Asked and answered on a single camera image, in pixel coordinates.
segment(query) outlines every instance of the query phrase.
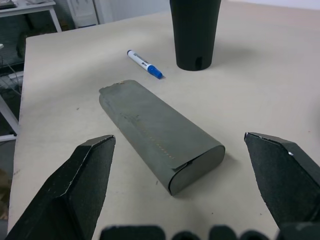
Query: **marker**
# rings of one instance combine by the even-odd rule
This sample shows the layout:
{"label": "marker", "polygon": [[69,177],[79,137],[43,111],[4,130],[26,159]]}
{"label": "marker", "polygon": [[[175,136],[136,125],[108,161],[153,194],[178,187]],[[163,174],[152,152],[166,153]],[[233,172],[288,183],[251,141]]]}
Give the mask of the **marker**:
{"label": "marker", "polygon": [[129,50],[126,53],[129,58],[131,58],[133,61],[135,61],[140,67],[142,67],[144,70],[146,70],[151,75],[155,76],[157,79],[161,79],[163,77],[162,73],[156,69],[155,66],[144,60],[142,57],[140,57],[138,54],[136,54],[134,51]]}

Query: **black cylinder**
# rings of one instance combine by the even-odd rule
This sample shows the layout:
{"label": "black cylinder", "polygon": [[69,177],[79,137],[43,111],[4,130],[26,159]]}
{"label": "black cylinder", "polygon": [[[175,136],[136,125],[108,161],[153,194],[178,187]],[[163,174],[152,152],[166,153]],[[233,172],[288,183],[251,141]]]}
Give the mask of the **black cylinder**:
{"label": "black cylinder", "polygon": [[176,64],[188,71],[212,62],[221,0],[170,0]]}

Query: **marker cap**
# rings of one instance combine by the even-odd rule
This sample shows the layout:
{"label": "marker cap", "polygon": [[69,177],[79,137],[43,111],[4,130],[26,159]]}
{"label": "marker cap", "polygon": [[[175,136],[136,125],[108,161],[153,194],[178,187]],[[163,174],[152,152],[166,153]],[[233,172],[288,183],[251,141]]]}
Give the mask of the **marker cap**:
{"label": "marker cap", "polygon": [[161,79],[163,77],[162,73],[153,65],[150,65],[147,71],[151,75],[155,76],[157,79]]}

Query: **beige table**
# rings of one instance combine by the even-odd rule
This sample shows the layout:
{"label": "beige table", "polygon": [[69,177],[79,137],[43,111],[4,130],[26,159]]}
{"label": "beige table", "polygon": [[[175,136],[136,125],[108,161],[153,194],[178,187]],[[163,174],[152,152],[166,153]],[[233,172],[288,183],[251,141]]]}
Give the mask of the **beige table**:
{"label": "beige table", "polygon": [[[167,238],[214,224],[238,234],[277,226],[260,196],[246,131],[297,142],[320,163],[320,14],[245,3],[221,6],[213,65],[175,63],[169,13],[27,39],[20,133],[9,229],[44,181],[87,139],[113,134],[116,146],[93,239],[109,225],[156,224]],[[157,80],[132,49],[166,76]],[[137,80],[226,146],[222,164],[170,196],[99,105],[99,89]]]}

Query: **gray cardboard box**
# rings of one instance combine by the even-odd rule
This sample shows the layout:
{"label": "gray cardboard box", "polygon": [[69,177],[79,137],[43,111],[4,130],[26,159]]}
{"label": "gray cardboard box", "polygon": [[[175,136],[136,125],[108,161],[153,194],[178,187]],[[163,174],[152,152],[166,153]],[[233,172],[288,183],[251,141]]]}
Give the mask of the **gray cardboard box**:
{"label": "gray cardboard box", "polygon": [[220,142],[134,80],[100,89],[99,101],[172,195],[224,159]]}

